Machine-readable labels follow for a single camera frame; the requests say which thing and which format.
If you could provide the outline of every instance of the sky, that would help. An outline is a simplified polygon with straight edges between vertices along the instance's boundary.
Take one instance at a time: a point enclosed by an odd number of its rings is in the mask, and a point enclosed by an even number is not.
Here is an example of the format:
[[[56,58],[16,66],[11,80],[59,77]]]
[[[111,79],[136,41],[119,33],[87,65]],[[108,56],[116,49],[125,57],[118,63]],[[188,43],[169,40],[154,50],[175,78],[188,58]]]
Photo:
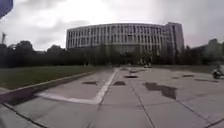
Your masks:
[[[217,38],[224,41],[224,0],[14,0],[12,11],[0,19],[7,45],[29,40],[35,50],[65,47],[66,29],[106,23],[177,22],[185,45]]]

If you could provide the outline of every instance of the paved plaza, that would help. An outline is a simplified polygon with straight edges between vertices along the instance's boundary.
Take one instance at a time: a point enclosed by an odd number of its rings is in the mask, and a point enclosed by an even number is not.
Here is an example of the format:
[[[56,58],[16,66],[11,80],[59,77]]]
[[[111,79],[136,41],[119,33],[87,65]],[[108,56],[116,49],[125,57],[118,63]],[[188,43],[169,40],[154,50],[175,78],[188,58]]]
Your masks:
[[[224,79],[144,69],[104,70],[0,108],[0,128],[223,128]]]

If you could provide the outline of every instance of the white building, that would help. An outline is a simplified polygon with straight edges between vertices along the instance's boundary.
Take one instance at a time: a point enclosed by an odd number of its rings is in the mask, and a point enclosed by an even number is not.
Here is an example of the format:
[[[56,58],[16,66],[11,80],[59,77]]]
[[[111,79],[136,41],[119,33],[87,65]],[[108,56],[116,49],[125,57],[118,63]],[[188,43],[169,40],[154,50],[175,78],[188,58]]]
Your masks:
[[[91,48],[113,45],[120,53],[162,51],[174,55],[184,47],[182,26],[178,23],[166,25],[141,23],[102,24],[67,30],[66,48]]]

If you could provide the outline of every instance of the pole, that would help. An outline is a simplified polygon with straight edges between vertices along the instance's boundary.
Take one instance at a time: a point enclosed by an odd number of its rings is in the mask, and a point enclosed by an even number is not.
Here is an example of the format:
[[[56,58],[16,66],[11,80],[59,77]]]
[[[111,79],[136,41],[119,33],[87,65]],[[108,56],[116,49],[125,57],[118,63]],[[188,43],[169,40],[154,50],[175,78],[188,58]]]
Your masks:
[[[6,34],[2,32],[2,44],[5,44]]]

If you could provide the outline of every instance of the grass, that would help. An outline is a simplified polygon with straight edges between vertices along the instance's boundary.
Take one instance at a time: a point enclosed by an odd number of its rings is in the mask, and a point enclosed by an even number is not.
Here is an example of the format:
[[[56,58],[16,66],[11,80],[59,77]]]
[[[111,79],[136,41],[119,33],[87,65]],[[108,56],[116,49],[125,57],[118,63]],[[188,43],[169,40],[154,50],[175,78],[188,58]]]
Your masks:
[[[96,68],[92,66],[52,66],[0,69],[0,87],[16,89],[94,70],[96,70]]]
[[[211,65],[158,65],[158,66],[153,66],[155,68],[164,68],[164,69],[169,69],[171,71],[191,71],[191,72],[198,72],[198,73],[207,73],[210,74],[212,70],[215,68],[215,66]]]

